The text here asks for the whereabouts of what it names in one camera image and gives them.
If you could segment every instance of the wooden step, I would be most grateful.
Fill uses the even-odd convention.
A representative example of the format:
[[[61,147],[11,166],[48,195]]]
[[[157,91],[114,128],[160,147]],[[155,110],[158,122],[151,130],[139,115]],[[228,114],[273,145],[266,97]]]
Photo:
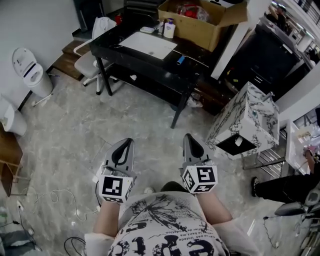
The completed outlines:
[[[62,54],[54,63],[53,67],[69,77],[80,81],[84,75],[75,68],[75,63],[79,58],[71,54]]]
[[[74,56],[74,57],[79,58],[80,56],[74,53],[74,48],[76,48],[77,46],[79,46],[79,45],[81,45],[81,44],[83,44],[83,43],[84,43],[84,42],[74,40],[74,41],[72,41],[71,43],[69,43],[66,47],[64,47],[64,48],[62,49],[62,52],[63,52],[64,54],[69,54],[69,55],[72,55],[72,56]],[[77,52],[78,52],[80,55],[84,55],[84,54],[86,54],[86,53],[89,52],[89,51],[90,51],[90,46],[89,46],[89,44],[86,44],[86,45],[84,45],[83,47],[81,47]]]

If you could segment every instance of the hand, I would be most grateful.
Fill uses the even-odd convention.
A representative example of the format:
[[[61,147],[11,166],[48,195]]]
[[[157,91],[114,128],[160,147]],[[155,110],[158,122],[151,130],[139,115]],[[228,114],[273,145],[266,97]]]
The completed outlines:
[[[303,148],[303,156],[307,157],[309,154],[313,156],[315,154],[317,147],[316,146],[308,146]]]

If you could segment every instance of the wooden cabinet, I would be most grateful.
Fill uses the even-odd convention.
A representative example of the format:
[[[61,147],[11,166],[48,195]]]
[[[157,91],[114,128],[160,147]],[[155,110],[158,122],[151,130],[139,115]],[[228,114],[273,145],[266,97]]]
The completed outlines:
[[[15,135],[6,132],[0,124],[0,179],[7,196],[11,194],[12,182],[19,169],[22,155]]]

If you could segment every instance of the cardboard box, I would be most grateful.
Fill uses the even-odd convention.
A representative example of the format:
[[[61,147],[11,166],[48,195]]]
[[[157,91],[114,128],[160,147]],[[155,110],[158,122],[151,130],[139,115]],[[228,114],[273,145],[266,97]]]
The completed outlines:
[[[246,22],[247,2],[235,4],[229,8],[199,0],[197,5],[203,7],[210,15],[210,23],[176,13],[179,0],[166,0],[158,7],[159,19],[173,19],[174,35],[190,40],[196,45],[213,51],[220,39],[222,28]]]

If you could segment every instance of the fiducial marker cube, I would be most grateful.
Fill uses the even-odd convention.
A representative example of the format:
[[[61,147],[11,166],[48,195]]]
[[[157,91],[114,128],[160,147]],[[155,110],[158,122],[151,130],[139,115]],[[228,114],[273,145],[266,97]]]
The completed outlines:
[[[210,192],[218,184],[217,166],[189,165],[182,175],[185,188],[192,194]]]
[[[100,175],[99,195],[113,203],[124,203],[134,187],[134,178],[113,175]]]

